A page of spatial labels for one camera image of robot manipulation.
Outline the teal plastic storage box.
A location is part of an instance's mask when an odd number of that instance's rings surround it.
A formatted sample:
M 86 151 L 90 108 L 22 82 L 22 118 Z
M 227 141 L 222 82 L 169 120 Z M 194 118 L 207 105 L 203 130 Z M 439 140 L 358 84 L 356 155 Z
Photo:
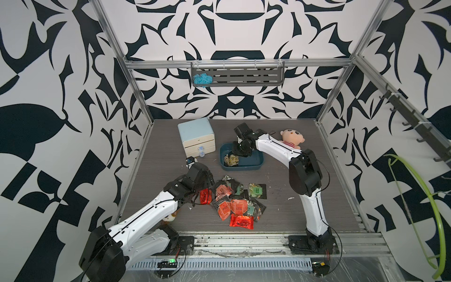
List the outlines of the teal plastic storage box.
M 253 151 L 250 157 L 239 157 L 237 166 L 226 166 L 224 158 L 231 153 L 232 143 L 225 143 L 219 149 L 220 165 L 225 171 L 252 171 L 259 170 L 264 164 L 264 155 L 262 152 Z

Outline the red square tea bag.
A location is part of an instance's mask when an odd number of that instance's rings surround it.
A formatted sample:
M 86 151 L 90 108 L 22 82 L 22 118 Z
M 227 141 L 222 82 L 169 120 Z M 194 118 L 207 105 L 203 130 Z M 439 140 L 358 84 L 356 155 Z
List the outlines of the red square tea bag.
M 231 212 L 235 215 L 246 215 L 248 210 L 248 202 L 241 199 L 233 199 L 231 201 Z

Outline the orange label black tea bag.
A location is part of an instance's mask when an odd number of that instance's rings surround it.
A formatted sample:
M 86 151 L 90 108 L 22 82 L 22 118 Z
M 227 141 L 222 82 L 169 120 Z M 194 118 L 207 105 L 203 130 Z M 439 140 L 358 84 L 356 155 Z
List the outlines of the orange label black tea bag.
M 251 198 L 251 203 L 254 206 L 253 212 L 254 221 L 258 222 L 261 219 L 261 216 L 263 215 L 267 207 L 255 198 Z

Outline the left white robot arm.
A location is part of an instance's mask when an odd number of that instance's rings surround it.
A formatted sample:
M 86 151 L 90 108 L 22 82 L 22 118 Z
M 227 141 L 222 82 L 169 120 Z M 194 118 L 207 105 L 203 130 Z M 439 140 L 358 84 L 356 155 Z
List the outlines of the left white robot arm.
M 194 163 L 135 214 L 109 228 L 99 226 L 91 231 L 79 261 L 82 277 L 91 282 L 118 282 L 137 262 L 164 252 L 178 234 L 157 224 L 213 184 L 209 168 Z

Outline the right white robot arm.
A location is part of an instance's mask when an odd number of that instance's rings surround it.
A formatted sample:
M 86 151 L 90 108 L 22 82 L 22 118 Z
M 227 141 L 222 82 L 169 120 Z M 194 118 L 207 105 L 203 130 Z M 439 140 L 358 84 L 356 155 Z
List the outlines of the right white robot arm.
M 249 157 L 255 150 L 263 152 L 288 168 L 289 183 L 303 204 L 306 216 L 307 246 L 294 248 L 305 251 L 318 251 L 326 247 L 334 237 L 325 219 L 321 199 L 321 180 L 323 174 L 312 150 L 302 150 L 300 144 L 305 138 L 299 131 L 286 129 L 280 132 L 282 140 L 278 141 L 262 129 L 252 130 L 246 123 L 234 128 L 239 138 L 233 142 L 233 154 Z

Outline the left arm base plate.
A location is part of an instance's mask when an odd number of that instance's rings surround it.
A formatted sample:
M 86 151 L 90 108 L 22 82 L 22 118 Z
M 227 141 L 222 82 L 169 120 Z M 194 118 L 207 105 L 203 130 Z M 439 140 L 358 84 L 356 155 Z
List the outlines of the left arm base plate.
M 194 236 L 179 236 L 170 239 L 168 246 L 155 256 L 175 256 L 178 251 L 184 256 L 184 253 L 191 255 L 194 249 Z

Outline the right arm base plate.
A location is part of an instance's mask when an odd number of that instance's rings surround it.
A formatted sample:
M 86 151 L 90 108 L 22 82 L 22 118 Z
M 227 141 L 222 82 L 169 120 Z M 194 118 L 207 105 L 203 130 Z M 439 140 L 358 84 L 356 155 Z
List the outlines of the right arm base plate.
M 293 255 L 332 255 L 339 253 L 335 237 L 330 234 L 323 236 L 291 235 L 288 237 L 288 247 Z

